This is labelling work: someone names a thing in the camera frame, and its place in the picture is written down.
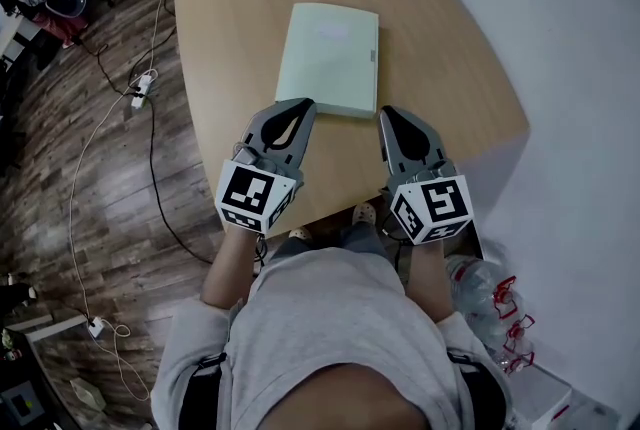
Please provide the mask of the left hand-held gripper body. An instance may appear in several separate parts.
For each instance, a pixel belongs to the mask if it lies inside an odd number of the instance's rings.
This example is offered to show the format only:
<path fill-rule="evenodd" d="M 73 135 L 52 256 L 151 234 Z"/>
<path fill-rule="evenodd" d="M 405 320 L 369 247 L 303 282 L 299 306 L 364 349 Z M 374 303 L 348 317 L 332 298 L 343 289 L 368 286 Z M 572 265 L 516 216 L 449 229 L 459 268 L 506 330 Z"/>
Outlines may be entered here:
<path fill-rule="evenodd" d="M 225 160 L 215 194 L 216 210 L 225 226 L 267 235 L 304 184 L 302 172 L 237 143 Z"/>

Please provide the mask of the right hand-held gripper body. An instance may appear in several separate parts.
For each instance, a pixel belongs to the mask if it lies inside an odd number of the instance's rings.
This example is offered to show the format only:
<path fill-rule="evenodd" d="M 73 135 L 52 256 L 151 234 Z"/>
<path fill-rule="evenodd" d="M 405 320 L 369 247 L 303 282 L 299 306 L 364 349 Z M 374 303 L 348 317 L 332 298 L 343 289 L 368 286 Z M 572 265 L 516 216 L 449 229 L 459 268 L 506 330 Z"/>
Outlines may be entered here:
<path fill-rule="evenodd" d="M 443 158 L 416 165 L 385 161 L 389 208 L 407 239 L 422 245 L 457 235 L 473 217 L 466 178 Z"/>

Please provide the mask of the light green folder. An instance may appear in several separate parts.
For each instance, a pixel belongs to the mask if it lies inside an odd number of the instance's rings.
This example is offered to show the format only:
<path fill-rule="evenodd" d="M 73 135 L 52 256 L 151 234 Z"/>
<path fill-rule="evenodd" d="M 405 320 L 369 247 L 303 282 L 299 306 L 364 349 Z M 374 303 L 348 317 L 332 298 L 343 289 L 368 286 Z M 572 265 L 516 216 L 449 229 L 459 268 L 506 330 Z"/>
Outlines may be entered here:
<path fill-rule="evenodd" d="M 378 14 L 296 3 L 275 100 L 310 98 L 320 113 L 371 119 L 377 113 L 378 53 Z"/>

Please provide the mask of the person's right forearm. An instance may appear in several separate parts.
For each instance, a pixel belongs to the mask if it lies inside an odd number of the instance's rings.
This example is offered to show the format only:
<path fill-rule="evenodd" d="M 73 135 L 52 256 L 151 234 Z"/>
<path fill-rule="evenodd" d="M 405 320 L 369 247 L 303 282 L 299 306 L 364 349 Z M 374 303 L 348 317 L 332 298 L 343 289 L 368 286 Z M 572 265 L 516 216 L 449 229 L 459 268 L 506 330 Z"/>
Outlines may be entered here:
<path fill-rule="evenodd" d="M 454 313 L 441 241 L 412 249 L 406 294 L 434 323 Z"/>

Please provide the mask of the person's left forearm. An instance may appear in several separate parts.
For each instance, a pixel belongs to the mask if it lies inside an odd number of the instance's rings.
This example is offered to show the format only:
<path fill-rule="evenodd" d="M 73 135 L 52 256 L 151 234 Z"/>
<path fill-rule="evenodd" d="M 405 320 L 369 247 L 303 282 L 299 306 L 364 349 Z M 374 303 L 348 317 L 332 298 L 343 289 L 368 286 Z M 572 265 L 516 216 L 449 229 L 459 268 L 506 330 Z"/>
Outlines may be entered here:
<path fill-rule="evenodd" d="M 230 226 L 206 275 L 200 300 L 212 307 L 230 310 L 246 302 L 253 283 L 258 234 Z"/>

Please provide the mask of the person's right white shoe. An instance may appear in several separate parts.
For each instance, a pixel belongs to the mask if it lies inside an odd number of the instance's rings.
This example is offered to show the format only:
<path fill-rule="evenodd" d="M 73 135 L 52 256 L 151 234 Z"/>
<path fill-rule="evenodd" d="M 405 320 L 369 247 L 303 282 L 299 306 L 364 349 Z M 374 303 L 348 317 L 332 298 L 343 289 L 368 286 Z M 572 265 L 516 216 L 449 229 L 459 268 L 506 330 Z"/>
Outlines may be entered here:
<path fill-rule="evenodd" d="M 352 224 L 365 223 L 375 226 L 377 221 L 377 211 L 369 202 L 357 204 L 352 213 Z"/>

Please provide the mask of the wooden table white legs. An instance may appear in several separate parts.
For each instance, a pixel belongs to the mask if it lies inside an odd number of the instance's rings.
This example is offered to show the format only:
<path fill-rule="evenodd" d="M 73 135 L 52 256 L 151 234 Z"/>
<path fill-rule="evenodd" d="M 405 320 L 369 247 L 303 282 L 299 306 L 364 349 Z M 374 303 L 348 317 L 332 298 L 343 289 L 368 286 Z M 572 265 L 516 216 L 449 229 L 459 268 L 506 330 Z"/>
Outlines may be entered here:
<path fill-rule="evenodd" d="M 527 132 L 511 83 L 460 0 L 175 0 L 191 117 L 214 196 L 225 160 L 252 119 L 275 104 L 292 8 L 345 6 L 379 15 L 377 113 L 371 119 L 316 112 L 297 168 L 304 184 L 269 237 L 383 195 L 389 170 L 378 118 L 407 110 L 440 135 L 466 178 L 474 217 L 478 192 L 467 162 Z"/>

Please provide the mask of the large clear water bottle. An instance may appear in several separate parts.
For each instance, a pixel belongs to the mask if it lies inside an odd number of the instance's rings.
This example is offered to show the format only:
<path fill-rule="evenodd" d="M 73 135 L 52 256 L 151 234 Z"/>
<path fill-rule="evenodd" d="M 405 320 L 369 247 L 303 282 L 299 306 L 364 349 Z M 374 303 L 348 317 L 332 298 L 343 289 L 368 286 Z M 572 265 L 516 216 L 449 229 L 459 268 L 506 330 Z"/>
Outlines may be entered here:
<path fill-rule="evenodd" d="M 521 372 L 534 363 L 533 344 L 526 338 L 509 340 L 498 348 L 487 348 L 492 360 L 507 375 Z"/>
<path fill-rule="evenodd" d="M 500 320 L 518 312 L 516 277 L 499 264 L 466 255 L 445 259 L 454 306 L 462 313 Z"/>
<path fill-rule="evenodd" d="M 495 352 L 527 355 L 533 352 L 533 345 L 526 335 L 535 320 L 519 305 L 505 309 L 493 308 L 492 313 L 470 313 L 465 316 L 475 335 Z"/>

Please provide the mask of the person's grey trousers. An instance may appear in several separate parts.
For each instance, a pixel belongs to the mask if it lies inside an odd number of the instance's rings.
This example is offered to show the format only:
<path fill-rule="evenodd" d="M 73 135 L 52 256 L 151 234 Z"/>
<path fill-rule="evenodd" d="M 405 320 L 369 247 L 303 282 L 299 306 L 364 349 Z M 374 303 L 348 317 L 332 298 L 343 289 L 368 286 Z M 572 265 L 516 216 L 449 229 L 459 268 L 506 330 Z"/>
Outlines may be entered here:
<path fill-rule="evenodd" d="M 376 227 L 367 222 L 357 222 L 344 229 L 334 248 L 354 253 L 375 254 L 387 261 L 390 260 Z M 269 262 L 316 250 L 324 250 L 324 247 L 317 245 L 312 238 L 289 236 L 274 252 Z"/>

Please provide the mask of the white power strip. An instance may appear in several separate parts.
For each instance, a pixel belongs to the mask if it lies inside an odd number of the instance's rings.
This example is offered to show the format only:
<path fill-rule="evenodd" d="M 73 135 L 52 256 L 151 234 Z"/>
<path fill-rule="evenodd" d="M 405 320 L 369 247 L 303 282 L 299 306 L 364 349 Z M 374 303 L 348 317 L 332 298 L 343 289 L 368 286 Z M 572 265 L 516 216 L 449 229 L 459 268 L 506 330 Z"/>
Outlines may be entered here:
<path fill-rule="evenodd" d="M 152 82 L 153 76 L 149 73 L 141 75 L 137 80 L 136 91 L 131 102 L 131 107 L 134 110 L 139 110 L 144 106 Z"/>

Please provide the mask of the person's grey shirt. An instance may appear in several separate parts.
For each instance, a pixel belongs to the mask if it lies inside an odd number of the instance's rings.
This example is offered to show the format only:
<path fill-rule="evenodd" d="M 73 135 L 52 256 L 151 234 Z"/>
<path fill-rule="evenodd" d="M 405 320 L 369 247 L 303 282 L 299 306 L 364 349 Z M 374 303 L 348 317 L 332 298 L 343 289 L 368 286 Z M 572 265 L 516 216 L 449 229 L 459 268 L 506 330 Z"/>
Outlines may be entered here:
<path fill-rule="evenodd" d="M 341 248 L 269 262 L 230 310 L 176 311 L 151 407 L 159 430 L 258 430 L 316 372 L 374 370 L 433 430 L 503 430 L 506 378 L 464 317 L 434 323 L 389 261 Z"/>

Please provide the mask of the red checked cloth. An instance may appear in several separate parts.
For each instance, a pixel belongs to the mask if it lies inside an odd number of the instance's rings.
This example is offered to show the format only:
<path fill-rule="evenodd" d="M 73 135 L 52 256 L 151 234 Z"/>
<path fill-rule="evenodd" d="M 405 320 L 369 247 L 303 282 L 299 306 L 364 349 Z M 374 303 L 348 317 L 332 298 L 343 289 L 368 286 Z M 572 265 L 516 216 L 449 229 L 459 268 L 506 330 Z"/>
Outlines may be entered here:
<path fill-rule="evenodd" d="M 83 16 L 65 18 L 46 10 L 38 12 L 31 21 L 41 29 L 61 40 L 64 48 L 69 48 L 74 45 L 75 39 L 88 27 L 88 22 Z"/>

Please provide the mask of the white cardboard box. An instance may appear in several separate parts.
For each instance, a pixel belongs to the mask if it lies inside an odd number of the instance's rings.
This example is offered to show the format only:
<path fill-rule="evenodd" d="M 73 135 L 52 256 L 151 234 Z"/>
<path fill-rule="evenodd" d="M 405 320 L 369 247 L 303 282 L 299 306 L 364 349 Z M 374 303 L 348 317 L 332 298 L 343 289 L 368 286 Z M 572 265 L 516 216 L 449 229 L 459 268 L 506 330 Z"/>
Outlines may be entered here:
<path fill-rule="evenodd" d="M 508 383 L 513 402 L 508 430 L 548 430 L 569 406 L 572 387 L 538 366 L 511 374 Z"/>

